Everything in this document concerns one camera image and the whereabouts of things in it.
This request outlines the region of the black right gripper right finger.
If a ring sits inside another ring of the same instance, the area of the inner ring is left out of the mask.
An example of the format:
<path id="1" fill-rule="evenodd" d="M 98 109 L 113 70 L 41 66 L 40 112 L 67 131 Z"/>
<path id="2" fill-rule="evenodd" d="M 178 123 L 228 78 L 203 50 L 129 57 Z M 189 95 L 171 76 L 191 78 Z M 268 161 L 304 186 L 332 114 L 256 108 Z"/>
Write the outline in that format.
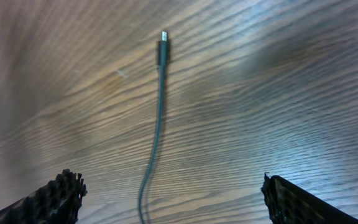
<path id="1" fill-rule="evenodd" d="M 279 175 L 264 174 L 260 190 L 273 224 L 358 224 L 358 219 Z"/>

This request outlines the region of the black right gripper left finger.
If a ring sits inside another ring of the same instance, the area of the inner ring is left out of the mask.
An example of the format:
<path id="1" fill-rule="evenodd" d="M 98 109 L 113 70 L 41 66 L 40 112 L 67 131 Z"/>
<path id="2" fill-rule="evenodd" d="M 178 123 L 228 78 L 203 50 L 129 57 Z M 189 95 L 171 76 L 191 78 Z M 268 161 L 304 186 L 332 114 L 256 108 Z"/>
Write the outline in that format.
<path id="1" fill-rule="evenodd" d="M 30 195 L 0 210 L 0 224 L 75 224 L 87 190 L 68 169 Z"/>

